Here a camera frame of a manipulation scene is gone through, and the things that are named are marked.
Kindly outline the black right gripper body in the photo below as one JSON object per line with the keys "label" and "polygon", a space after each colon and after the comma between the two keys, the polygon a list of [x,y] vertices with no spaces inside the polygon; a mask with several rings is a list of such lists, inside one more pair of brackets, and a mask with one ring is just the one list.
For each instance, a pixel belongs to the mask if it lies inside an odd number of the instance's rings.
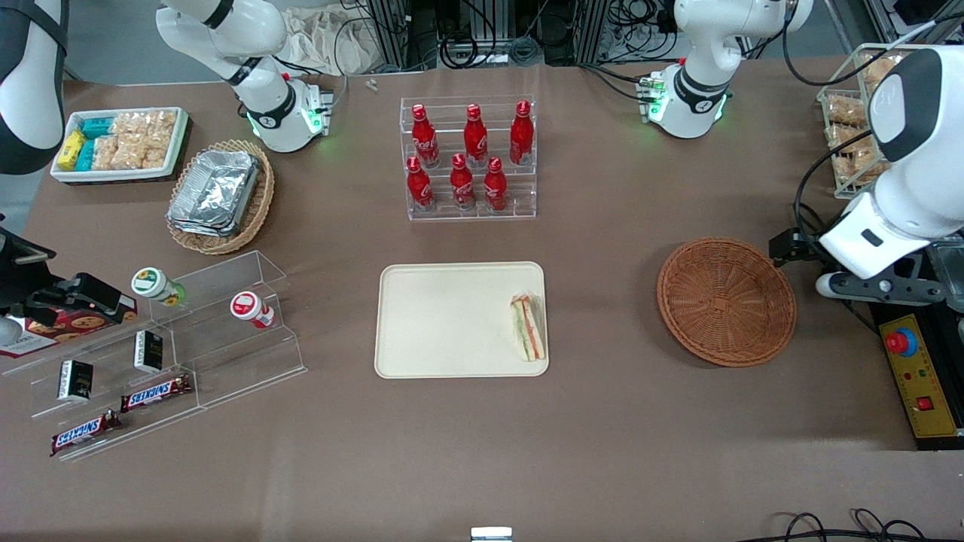
{"label": "black right gripper body", "polygon": [[55,251],[31,243],[13,233],[1,233],[1,315],[23,304],[31,294],[57,282],[48,261]]}

